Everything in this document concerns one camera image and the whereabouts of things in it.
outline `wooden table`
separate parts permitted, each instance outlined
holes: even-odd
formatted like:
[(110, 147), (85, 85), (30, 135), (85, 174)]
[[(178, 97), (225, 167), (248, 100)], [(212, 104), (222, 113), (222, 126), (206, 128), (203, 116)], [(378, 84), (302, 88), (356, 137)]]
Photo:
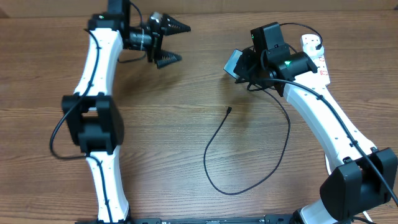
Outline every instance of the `wooden table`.
[[(208, 152), (215, 184), (228, 192), (241, 190), (267, 175), (279, 159), (287, 131), (280, 108), (266, 94), (235, 85), (223, 71), (234, 49), (252, 44), (251, 29), (274, 21), (301, 22), (322, 34), (329, 90), (365, 136), (398, 154), (396, 11), (175, 17), (192, 32), (166, 37), (163, 48), (183, 61), (161, 70), (145, 61), (116, 69), (114, 99), (126, 127), (121, 172), (134, 217), (292, 213), (319, 198), (327, 177), (323, 150), (282, 98), (292, 132), (269, 180), (245, 194), (225, 196), (212, 188), (203, 170), (203, 151), (227, 106), (233, 112)], [(0, 223), (72, 223), (98, 213), (86, 162), (58, 161), (48, 148), (62, 116), (61, 97), (73, 93), (83, 71), (87, 20), (0, 20)], [(309, 33), (295, 26), (283, 32), (297, 48), (300, 36)], [(137, 56), (125, 52), (121, 58)], [(66, 126), (55, 148), (63, 155), (80, 152)], [(390, 202), (369, 214), (375, 222), (396, 223), (398, 209)]]

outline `white robotic arm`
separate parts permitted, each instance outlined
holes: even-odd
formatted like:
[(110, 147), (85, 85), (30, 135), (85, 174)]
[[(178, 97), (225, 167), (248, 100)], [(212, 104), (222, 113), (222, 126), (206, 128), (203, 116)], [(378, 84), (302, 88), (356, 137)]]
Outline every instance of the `white robotic arm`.
[[(83, 75), (74, 94), (63, 97), (65, 115), (50, 140), (50, 150), (55, 157), (71, 159), (58, 156), (52, 149), (53, 137), (66, 120), (73, 142), (86, 155), (99, 206), (98, 219), (91, 223), (131, 222), (119, 165), (124, 125), (112, 98), (120, 53), (123, 49), (145, 50), (148, 61), (154, 60), (157, 68), (162, 68), (182, 59), (161, 49), (163, 36), (190, 31), (189, 26), (158, 12), (153, 13), (147, 23), (142, 23), (141, 29), (130, 27), (129, 9), (129, 0), (112, 0), (108, 12), (95, 14), (89, 21), (90, 46)], [(96, 111), (96, 116), (82, 115), (89, 111)]]
[(253, 29), (251, 36), (254, 50), (235, 50), (224, 70), (237, 79), (236, 83), (249, 82), (262, 89), (274, 86), (302, 115), (334, 171), (320, 188), (321, 199), (297, 210), (289, 223), (347, 221), (357, 213), (388, 202), (393, 194), (387, 186), (394, 185), (397, 158), (389, 148), (378, 151), (330, 95), (319, 37), (304, 35), (303, 52), (294, 50), (291, 55), (276, 22)]

